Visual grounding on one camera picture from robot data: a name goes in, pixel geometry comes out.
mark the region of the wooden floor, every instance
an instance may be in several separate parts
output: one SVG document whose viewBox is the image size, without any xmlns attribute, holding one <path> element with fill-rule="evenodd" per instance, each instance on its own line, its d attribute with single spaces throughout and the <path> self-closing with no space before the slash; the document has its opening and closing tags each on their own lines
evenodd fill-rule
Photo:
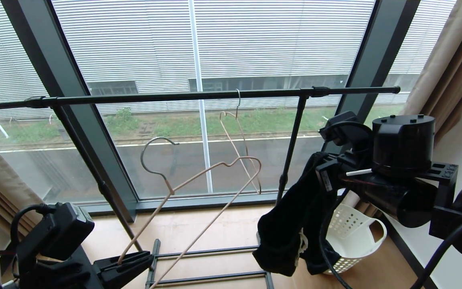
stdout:
<svg viewBox="0 0 462 289">
<path fill-rule="evenodd" d="M 241 207 L 228 209 L 196 242 L 191 250 L 219 249 L 227 247 L 257 245 L 255 233 L 260 216 L 268 212 L 271 206 Z M 161 240 L 160 254 L 180 252 L 207 225 L 218 210 L 197 212 L 167 212 L 156 216 L 145 232 L 140 236 L 140 245 L 152 250 L 155 238 Z M 145 222 L 147 214 L 138 216 L 132 225 L 133 230 Z M 129 242 L 119 221 L 115 217 L 95 219 L 95 229 L 83 243 L 91 261 L 120 255 Z M 172 260 L 159 261 L 156 276 L 165 271 Z M 215 274 L 258 271 L 255 259 L 250 252 L 186 258 L 167 274 L 165 279 L 198 277 Z M 292 277 L 273 274 L 276 289 L 338 289 L 341 285 L 334 276 L 311 276 L 306 270 L 304 260 Z M 387 238 L 376 253 L 365 258 L 352 269 L 342 274 L 354 289 L 407 289 L 416 280 L 416 275 L 398 251 L 392 240 Z M 147 271 L 139 275 L 125 288 L 143 289 Z M 250 278 L 211 283 L 170 286 L 183 289 L 261 289 L 266 288 L 264 278 Z"/>
</svg>

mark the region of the perforated basket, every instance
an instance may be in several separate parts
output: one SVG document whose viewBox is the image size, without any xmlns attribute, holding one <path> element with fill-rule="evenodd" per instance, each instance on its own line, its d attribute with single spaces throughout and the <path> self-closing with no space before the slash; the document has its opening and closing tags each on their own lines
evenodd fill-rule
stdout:
<svg viewBox="0 0 462 289">
<path fill-rule="evenodd" d="M 383 237 L 377 242 L 370 231 L 373 222 L 379 222 L 383 228 Z M 332 248 L 341 256 L 334 264 L 334 269 L 338 273 L 347 271 L 363 258 L 374 253 L 383 243 L 386 235 L 387 230 L 383 222 L 340 204 L 334 211 L 326 236 Z M 331 271 L 327 270 L 325 274 L 331 274 Z"/>
</svg>

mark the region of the green grass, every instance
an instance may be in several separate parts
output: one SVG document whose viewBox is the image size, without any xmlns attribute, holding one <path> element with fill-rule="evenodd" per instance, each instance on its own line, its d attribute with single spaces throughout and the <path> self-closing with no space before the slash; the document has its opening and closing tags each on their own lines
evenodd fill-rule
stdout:
<svg viewBox="0 0 462 289">
<path fill-rule="evenodd" d="M 372 120 L 398 114 L 403 105 L 374 106 L 365 123 L 371 126 Z M 325 118 L 335 113 L 335 107 L 306 108 L 304 111 L 300 131 L 316 132 L 326 124 Z M 290 133 L 295 119 L 294 108 L 259 108 L 256 110 L 242 110 L 238 112 L 240 124 L 244 133 Z M 207 112 L 207 132 L 209 135 L 223 135 L 224 130 L 219 121 L 220 112 Z M 239 134 L 238 123 L 232 116 L 223 116 L 223 123 L 229 134 Z M 129 108 L 119 110 L 115 115 L 104 118 L 105 124 L 114 139 L 144 138 L 139 135 L 139 129 L 144 123 L 152 124 L 153 136 L 180 137 L 200 136 L 201 123 L 198 113 L 192 114 L 163 114 L 163 115 L 132 115 Z M 6 139 L 0 131 L 0 145 L 38 144 L 48 142 L 63 142 L 58 120 L 31 122 L 2 122 L 1 125 L 10 136 Z"/>
</svg>

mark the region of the black clothes rack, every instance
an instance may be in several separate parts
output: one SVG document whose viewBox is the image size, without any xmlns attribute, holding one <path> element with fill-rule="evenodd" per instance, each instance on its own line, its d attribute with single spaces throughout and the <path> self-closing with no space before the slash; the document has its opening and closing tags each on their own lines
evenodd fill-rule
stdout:
<svg viewBox="0 0 462 289">
<path fill-rule="evenodd" d="M 279 189 L 277 193 L 277 201 L 279 201 L 282 196 L 288 182 L 288 169 L 290 168 L 290 163 L 292 161 L 293 151 L 295 148 L 295 142 L 297 141 L 297 134 L 299 132 L 300 121 L 302 119 L 302 113 L 306 107 L 306 101 L 310 97 L 323 97 L 331 94 L 379 94 L 379 93 L 399 93 L 400 87 L 394 86 L 389 88 L 326 88 L 326 87 L 313 87 L 313 88 L 301 88 L 298 90 L 244 90 L 240 91 L 240 98 L 266 98 L 266 97 L 290 97 L 297 96 L 299 101 L 297 104 L 297 112 L 295 114 L 295 121 L 292 129 L 292 134 L 290 136 L 290 144 L 288 145 L 288 152 L 286 153 L 286 161 L 284 163 L 283 172 L 279 178 Z M 140 94 L 140 95 L 111 95 L 111 96 L 81 96 L 81 97 L 30 97 L 23 101 L 10 101 L 10 102 L 1 102 L 0 110 L 6 108 L 53 108 L 55 112 L 60 106 L 69 106 L 74 104 L 116 104 L 116 103 L 125 103 L 125 102 L 149 102 L 149 101 L 176 101 L 176 100 L 207 100 L 207 99 L 234 99 L 238 98 L 236 91 L 230 92 L 194 92 L 194 93 L 168 93 L 168 94 Z M 64 114 L 58 114 L 58 119 L 66 124 L 69 123 L 68 119 Z M 95 178 L 101 194 L 103 194 L 107 199 L 112 195 L 108 192 L 109 188 L 104 182 L 104 180 L 97 174 L 97 170 L 94 167 L 94 164 L 90 161 L 88 154 L 80 149 L 83 148 L 83 143 L 77 137 L 77 134 L 70 126 L 65 126 L 66 132 L 72 139 L 72 142 L 78 148 L 79 154 L 84 159 L 87 164 L 90 172 Z M 119 211 L 117 206 L 114 208 L 115 214 L 123 224 L 124 229 L 128 234 L 132 232 L 130 226 L 124 221 L 122 221 L 123 214 Z M 215 254 L 215 253 L 224 253 L 224 252 L 235 252 L 235 251 L 244 251 L 255 249 L 258 246 L 250 247 L 237 247 L 237 248 L 225 248 L 217 250 L 205 250 L 205 251 L 192 251 L 188 252 L 187 255 L 197 255 L 197 254 Z M 154 248 L 152 254 L 155 256 L 154 262 L 151 269 L 149 269 L 146 289 L 154 283 L 154 271 L 156 269 L 156 264 L 158 258 L 167 258 L 170 256 L 179 256 L 180 253 L 174 254 L 159 254 L 160 249 L 160 240 L 156 239 L 154 242 Z M 245 278 L 251 276 L 265 276 L 267 289 L 274 289 L 272 282 L 272 277 L 269 272 L 266 271 L 253 271 L 245 273 L 236 273 L 236 274 L 225 274 L 225 275 L 215 275 L 215 276 L 205 276 L 197 278 L 184 278 L 184 279 L 175 279 L 175 280 L 162 280 L 159 284 L 175 284 L 182 282 L 202 282 L 206 280 L 220 280 L 220 279 L 229 279 L 229 278 Z"/>
<path fill-rule="evenodd" d="M 258 243 L 260 242 L 260 237 L 256 234 L 256 238 L 258 238 Z M 161 242 L 159 239 L 154 240 L 154 246 L 152 247 L 151 254 L 154 256 L 154 261 L 152 262 L 151 267 L 149 268 L 149 272 L 147 274 L 147 281 L 145 283 L 145 289 L 149 289 L 149 287 L 154 284 L 154 275 L 156 273 L 156 264 L 158 263 L 158 259 L 160 258 L 172 258 L 181 255 L 181 253 L 169 253 L 169 254 L 159 254 L 160 252 L 160 245 Z M 247 246 L 247 247 L 235 247 L 235 248 L 224 248 L 224 249 L 214 249 L 214 250 L 202 250 L 202 251 L 189 251 L 185 254 L 185 256 L 216 256 L 216 253 L 224 253 L 224 254 L 232 254 L 232 253 L 242 253 L 248 252 L 257 249 L 258 246 Z M 226 279 L 244 279 L 244 278 L 252 278 L 252 277 L 260 277 L 264 276 L 266 282 L 267 289 L 274 289 L 274 283 L 272 281 L 272 275 L 270 272 L 267 271 L 250 271 L 250 272 L 242 272 L 242 273 L 233 273 L 233 274 L 221 274 L 221 275 L 212 275 L 212 276 L 203 276 L 203 277 L 195 277 L 195 278 L 181 278 L 181 279 L 171 279 L 171 280 L 161 280 L 158 282 L 158 285 L 169 285 L 169 284 L 178 284 L 178 283 L 191 283 L 191 282 L 204 282 L 204 281 L 211 281 L 211 280 L 218 280 L 224 281 Z"/>
</svg>

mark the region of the horizontal louver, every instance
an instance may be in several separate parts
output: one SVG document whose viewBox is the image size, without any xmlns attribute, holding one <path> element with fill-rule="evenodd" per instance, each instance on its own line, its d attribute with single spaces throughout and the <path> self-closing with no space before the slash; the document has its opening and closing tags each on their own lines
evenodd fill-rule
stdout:
<svg viewBox="0 0 462 289">
<path fill-rule="evenodd" d="M 202 76 L 347 75 L 372 4 L 373 0 L 195 0 Z M 453 0 L 420 2 L 391 73 L 421 72 L 453 4 Z M 195 65 L 186 0 L 53 0 L 53 5 L 85 81 L 135 81 L 139 93 L 189 91 Z M 46 94 L 0 4 L 0 101 Z M 407 95 L 380 96 L 377 103 L 403 103 Z M 310 99 L 308 106 L 335 106 L 338 101 L 339 96 Z M 296 103 L 297 98 L 247 99 L 242 107 Z M 236 100 L 205 102 L 209 110 L 235 105 Z M 98 108 L 111 114 L 126 106 L 136 113 L 175 112 L 197 110 L 198 102 Z M 0 110 L 0 118 L 51 113 Z"/>
</svg>

